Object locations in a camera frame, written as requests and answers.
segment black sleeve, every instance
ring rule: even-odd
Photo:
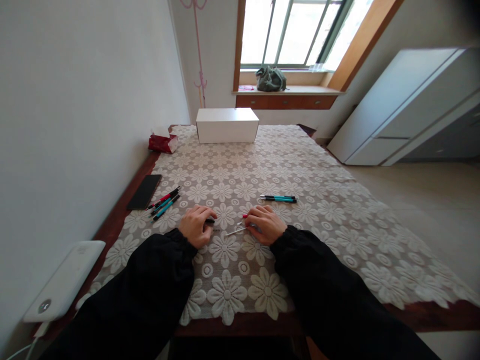
[[[438,359],[310,231],[289,225],[270,248],[303,329],[330,360]]]
[[[178,229],[150,236],[40,359],[155,359],[187,303],[196,253]]]

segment black phone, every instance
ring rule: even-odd
[[[160,183],[162,175],[147,175],[143,178],[140,186],[126,206],[127,210],[145,210],[150,204],[155,189]]]

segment bag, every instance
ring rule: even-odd
[[[255,76],[256,88],[260,91],[284,91],[287,88],[287,78],[278,67],[261,67]]]

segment charging cable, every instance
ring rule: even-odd
[[[20,353],[24,352],[25,350],[27,350],[28,348],[30,348],[30,350],[28,351],[28,353],[25,357],[25,360],[29,360],[30,357],[32,356],[32,352],[34,351],[35,344],[37,343],[37,341],[43,335],[45,335],[45,333],[47,332],[47,330],[49,328],[49,325],[50,325],[50,323],[48,321],[47,322],[42,322],[40,327],[38,328],[38,330],[35,332],[35,335],[33,335],[33,337],[34,337],[33,342],[30,345],[27,345],[24,348],[18,350],[16,353],[14,353],[12,356],[7,358],[6,360],[11,360],[14,357],[16,357],[18,354],[20,354]]]

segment lace tablecloth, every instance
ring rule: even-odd
[[[259,126],[254,143],[199,144],[193,125],[175,126],[172,133],[180,146],[156,162],[152,174],[163,179],[153,200],[178,185],[181,198],[154,224],[150,211],[135,210],[125,218],[102,270],[79,302],[118,274],[141,242],[177,227],[185,211],[199,204],[218,214],[217,230],[194,258],[195,281],[180,324],[220,316],[230,325],[239,312],[265,312],[276,320],[294,306],[275,273],[273,254],[247,230],[225,235],[239,227],[251,207],[265,204],[260,195],[290,195],[298,203],[268,204],[285,223],[311,231],[328,245],[380,302],[403,309],[434,301],[448,308],[448,302],[463,299],[480,306],[478,295],[425,242],[298,126]]]

